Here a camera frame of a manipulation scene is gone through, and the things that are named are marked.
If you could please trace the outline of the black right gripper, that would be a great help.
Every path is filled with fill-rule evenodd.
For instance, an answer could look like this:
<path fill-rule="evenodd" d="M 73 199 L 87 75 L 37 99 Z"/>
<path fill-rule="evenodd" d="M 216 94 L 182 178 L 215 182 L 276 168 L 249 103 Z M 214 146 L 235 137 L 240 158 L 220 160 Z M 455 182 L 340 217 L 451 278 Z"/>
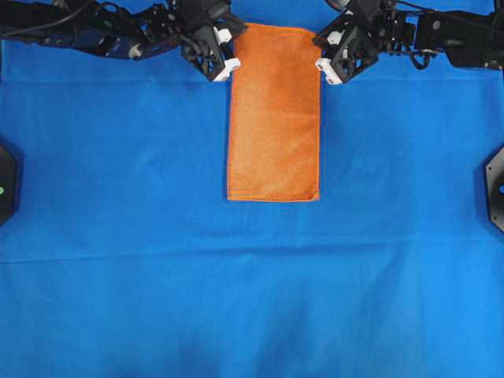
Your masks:
<path fill-rule="evenodd" d="M 315 65 L 328 84 L 340 85 L 378 62 L 379 39 L 372 33 L 387 13 L 394 10 L 394 3 L 327 1 L 326 4 L 339 15 L 312 38 L 322 51 Z"/>

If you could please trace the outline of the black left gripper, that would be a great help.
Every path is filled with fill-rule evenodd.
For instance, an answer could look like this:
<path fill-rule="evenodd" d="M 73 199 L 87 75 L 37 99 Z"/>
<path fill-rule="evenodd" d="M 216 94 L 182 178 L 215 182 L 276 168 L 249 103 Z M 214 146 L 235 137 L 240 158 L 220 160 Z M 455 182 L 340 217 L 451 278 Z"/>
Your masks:
<path fill-rule="evenodd" d="M 230 1 L 177 1 L 182 27 L 181 52 L 208 81 L 224 82 L 240 67 L 232 43 L 248 26 L 231 11 Z"/>

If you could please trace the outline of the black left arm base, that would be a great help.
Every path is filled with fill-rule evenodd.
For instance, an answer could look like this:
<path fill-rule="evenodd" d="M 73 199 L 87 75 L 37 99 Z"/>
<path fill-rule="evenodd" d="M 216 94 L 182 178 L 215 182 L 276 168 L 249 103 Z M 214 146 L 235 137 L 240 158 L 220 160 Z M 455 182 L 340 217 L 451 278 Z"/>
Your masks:
<path fill-rule="evenodd" d="M 24 152 L 1 135 L 1 226 L 19 212 L 23 174 Z"/>

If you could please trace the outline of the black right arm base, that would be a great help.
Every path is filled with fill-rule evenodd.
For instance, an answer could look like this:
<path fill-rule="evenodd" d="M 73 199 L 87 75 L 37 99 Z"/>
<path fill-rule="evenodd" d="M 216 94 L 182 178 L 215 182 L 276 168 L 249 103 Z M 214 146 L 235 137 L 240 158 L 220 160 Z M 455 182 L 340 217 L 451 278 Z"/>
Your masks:
<path fill-rule="evenodd" d="M 487 216 L 503 234 L 503 145 L 492 151 L 484 162 Z"/>

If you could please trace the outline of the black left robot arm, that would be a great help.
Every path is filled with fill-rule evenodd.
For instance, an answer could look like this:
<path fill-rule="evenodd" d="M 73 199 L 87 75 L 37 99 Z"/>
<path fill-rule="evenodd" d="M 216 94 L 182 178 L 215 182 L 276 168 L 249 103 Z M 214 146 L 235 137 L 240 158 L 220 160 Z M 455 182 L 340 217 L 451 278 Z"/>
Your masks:
<path fill-rule="evenodd" d="M 247 29 L 230 1 L 162 1 L 138 13 L 113 1 L 1 3 L 3 40 L 133 61 L 180 50 L 210 82 L 240 67 L 232 44 Z"/>

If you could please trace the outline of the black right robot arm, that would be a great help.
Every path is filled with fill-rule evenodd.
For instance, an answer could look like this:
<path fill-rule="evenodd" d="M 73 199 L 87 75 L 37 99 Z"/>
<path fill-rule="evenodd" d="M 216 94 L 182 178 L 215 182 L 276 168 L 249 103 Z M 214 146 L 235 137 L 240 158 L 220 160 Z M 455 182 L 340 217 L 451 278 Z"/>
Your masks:
<path fill-rule="evenodd" d="M 488 15 L 440 11 L 397 1 L 330 1 L 338 12 L 313 38 L 315 65 L 330 85 L 347 83 L 379 61 L 406 56 L 418 70 L 445 54 L 458 69 L 503 69 L 503 3 Z"/>

